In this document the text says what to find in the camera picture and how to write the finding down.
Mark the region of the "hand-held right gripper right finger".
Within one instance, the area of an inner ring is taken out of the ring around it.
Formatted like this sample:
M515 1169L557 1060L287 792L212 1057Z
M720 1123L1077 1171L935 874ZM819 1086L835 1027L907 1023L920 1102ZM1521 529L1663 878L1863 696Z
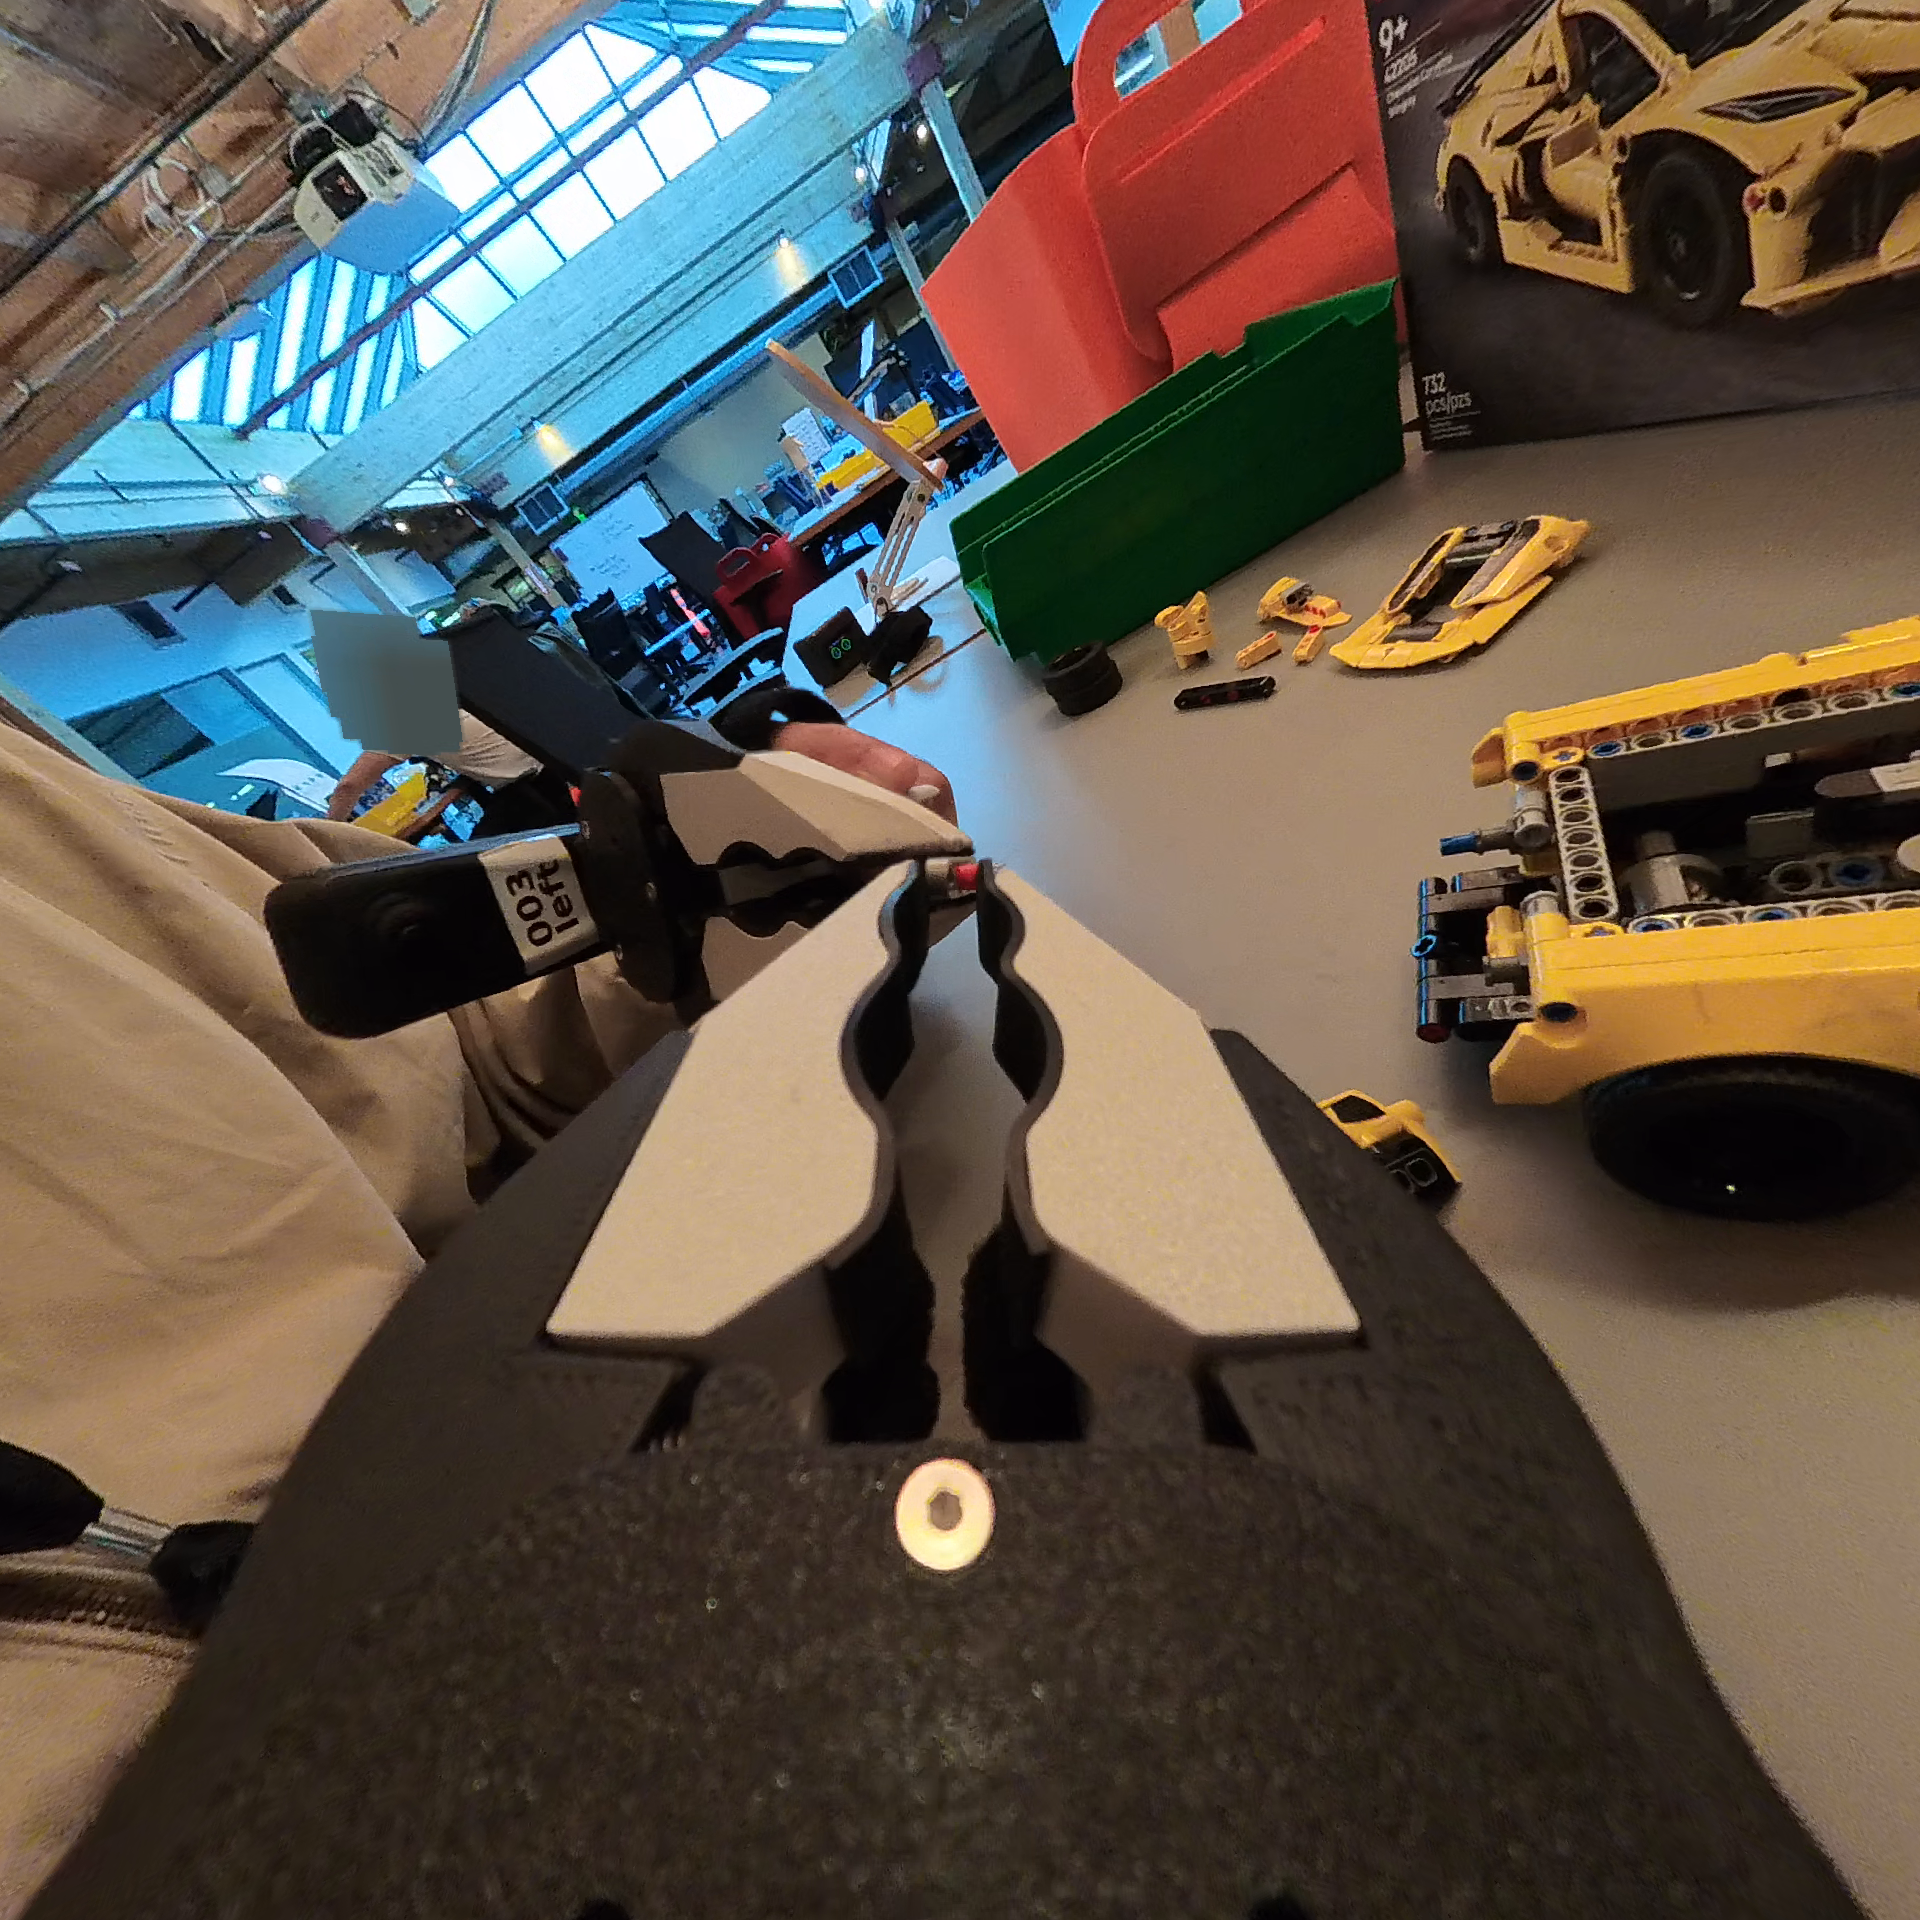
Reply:
M980 870L992 1055L1021 1100L965 1283L968 1407L1089 1433L1136 1374L1347 1353L1360 1316L1205 1019L1032 882Z

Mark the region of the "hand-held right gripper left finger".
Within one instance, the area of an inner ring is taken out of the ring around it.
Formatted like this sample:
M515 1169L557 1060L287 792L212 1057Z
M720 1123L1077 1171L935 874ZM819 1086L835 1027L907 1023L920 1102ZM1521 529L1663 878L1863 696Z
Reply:
M698 1023L556 1345L760 1368L835 1443L931 1433L933 1286L884 1112L927 951L924 870L896 864Z

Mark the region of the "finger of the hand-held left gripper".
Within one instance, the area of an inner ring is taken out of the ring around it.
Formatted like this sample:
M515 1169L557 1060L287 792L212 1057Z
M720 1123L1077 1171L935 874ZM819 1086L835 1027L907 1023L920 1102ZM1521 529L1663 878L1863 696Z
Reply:
M720 866L741 849L769 862L975 855L969 836L931 807L794 753L666 774L658 785L671 830L703 866Z
M727 1002L771 964L812 938L823 958L804 963L804 979L845 986L857 969L873 972L883 953L880 900L887 874L727 874L729 898L705 926L705 986L711 1002Z

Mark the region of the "small yellow brick assembly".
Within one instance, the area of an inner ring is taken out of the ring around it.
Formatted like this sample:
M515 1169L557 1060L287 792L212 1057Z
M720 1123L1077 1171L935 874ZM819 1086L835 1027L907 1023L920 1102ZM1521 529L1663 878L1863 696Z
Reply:
M1317 1102L1317 1112L1426 1210L1437 1211L1457 1195L1457 1171L1416 1102L1347 1090Z

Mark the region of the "person's left forearm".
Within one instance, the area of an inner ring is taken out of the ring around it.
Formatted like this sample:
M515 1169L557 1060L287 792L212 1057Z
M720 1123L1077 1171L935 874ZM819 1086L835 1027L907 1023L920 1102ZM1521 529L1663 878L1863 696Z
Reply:
M684 1019L599 955L429 1027L465 1124L468 1194L483 1203Z

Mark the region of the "wooden desk lamp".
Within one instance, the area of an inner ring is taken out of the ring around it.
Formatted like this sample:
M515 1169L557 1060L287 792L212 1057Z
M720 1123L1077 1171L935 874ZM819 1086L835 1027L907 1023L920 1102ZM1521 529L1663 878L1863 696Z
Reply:
M837 577L832 582L835 587L853 584L853 598L841 609L860 614L861 625L873 635L873 649L865 673L843 679L837 688L827 688L827 692L835 692L855 679L891 686L928 644L931 598L961 586L961 568L955 560L933 559L928 563L914 563L914 543L920 539L928 507L944 487L946 466L939 460L931 463L909 447L899 443L883 426L865 416L823 376L802 364L777 342L769 342L767 350L788 384L794 384L812 407L851 435L853 442L877 457L884 470L899 479L904 490L877 554L853 568L851 577ZM794 638L810 634L826 617L827 615L816 622L804 622L802 615L796 614L788 625L788 651Z

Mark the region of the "person's left hand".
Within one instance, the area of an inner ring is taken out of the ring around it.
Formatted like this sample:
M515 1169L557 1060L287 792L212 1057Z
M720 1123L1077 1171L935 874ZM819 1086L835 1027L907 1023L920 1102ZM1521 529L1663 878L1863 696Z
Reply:
M787 723L772 734L772 750L821 762L955 824L953 788L944 774L927 759L857 730L839 723Z

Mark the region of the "red office chair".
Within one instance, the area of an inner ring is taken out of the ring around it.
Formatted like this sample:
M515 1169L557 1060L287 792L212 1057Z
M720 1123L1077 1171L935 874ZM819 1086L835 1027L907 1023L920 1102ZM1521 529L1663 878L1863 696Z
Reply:
M826 568L812 551L783 534L761 534L723 554L708 600L735 638L746 643L769 632L787 634L801 600L823 584Z

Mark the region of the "person's beige jacket torso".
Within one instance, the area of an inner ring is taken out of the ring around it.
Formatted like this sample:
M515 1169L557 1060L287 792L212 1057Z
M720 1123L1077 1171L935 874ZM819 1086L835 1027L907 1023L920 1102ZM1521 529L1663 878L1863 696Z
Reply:
M2 1416L112 1505L253 1520L501 1136L456 1023L336 1043L261 905L379 858L2 750Z

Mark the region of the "green plastic bin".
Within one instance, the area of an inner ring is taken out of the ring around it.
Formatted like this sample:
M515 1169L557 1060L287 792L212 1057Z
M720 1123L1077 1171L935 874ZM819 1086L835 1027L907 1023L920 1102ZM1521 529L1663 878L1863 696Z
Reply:
M1403 466L1392 280L1260 321L952 522L1010 658L1141 628Z

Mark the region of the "yellow toy brick car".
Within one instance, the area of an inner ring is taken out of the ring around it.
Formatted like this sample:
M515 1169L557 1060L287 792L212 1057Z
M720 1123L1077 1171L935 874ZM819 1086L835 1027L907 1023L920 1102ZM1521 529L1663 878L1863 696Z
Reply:
M1876 1206L1919 1164L1919 622L1514 711L1506 818L1419 887L1416 1034L1576 1100L1593 1161L1700 1217Z

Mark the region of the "yellow brick body panel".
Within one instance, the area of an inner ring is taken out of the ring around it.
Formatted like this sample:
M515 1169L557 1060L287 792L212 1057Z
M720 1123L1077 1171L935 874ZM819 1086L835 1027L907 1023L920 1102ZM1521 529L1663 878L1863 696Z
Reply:
M1587 519L1553 515L1448 529L1328 654L1356 673L1464 658L1548 593L1588 534Z

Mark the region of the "red plastic bin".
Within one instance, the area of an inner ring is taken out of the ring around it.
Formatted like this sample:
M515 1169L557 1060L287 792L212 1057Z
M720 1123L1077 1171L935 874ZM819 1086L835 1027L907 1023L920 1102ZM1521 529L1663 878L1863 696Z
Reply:
M1178 10L1092 10L1072 123L995 188L927 282L1019 472L1239 348L1257 321L1399 271L1364 6L1239 6L1121 92L1121 56Z

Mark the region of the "white ceiling projector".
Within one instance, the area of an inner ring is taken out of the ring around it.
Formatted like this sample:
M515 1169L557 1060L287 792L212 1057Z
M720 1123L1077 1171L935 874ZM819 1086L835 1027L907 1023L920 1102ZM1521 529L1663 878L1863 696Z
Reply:
M321 251L335 251L363 212L403 203L418 171L415 151L356 96L300 123L287 167L295 186L295 227Z

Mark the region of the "dark toy car set box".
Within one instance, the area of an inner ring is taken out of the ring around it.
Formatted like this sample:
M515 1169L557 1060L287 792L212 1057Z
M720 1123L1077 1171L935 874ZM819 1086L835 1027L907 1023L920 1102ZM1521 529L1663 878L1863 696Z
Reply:
M1429 451L1915 393L1915 2L1368 20Z

